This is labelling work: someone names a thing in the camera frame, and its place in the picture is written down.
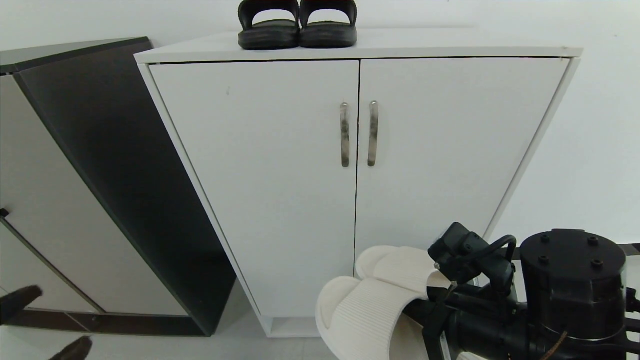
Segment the black motor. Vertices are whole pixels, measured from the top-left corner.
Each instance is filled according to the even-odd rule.
[[[624,329],[627,257],[613,241],[558,229],[525,240],[520,256],[529,319],[540,329],[584,341]]]

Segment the white shoe cabinet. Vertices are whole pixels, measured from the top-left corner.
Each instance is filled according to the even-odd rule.
[[[136,59],[265,331],[317,336],[316,298],[374,245],[489,236],[578,48],[474,29],[361,30],[349,49],[221,34]]]

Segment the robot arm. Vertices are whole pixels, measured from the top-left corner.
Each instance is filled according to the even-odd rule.
[[[517,302],[511,263],[515,239],[489,245],[454,223],[429,249],[452,281],[429,288],[404,313],[420,323],[429,358],[471,352],[489,360],[623,360],[640,354],[636,291],[623,278],[626,255],[612,241],[580,230],[536,234],[520,247],[528,303]],[[503,255],[499,249],[509,245]],[[490,283],[466,284],[479,274]]]

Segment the cabinet top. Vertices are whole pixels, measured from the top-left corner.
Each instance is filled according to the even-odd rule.
[[[358,43],[346,49],[247,51],[237,44],[237,33],[205,38],[136,54],[138,63],[186,63],[214,61],[278,61],[377,58],[452,57],[551,57],[574,58],[579,47],[550,45],[509,35],[463,29],[359,29]]]

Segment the sandal strap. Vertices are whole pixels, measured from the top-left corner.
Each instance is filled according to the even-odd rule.
[[[351,26],[356,24],[358,18],[358,7],[354,0],[301,0],[300,2],[300,24],[306,28],[311,13],[317,10],[331,9],[345,13],[349,17]]]
[[[253,18],[267,10],[287,10],[293,14],[296,24],[300,17],[300,7],[296,0],[243,0],[238,6],[238,18],[242,29],[253,28]]]

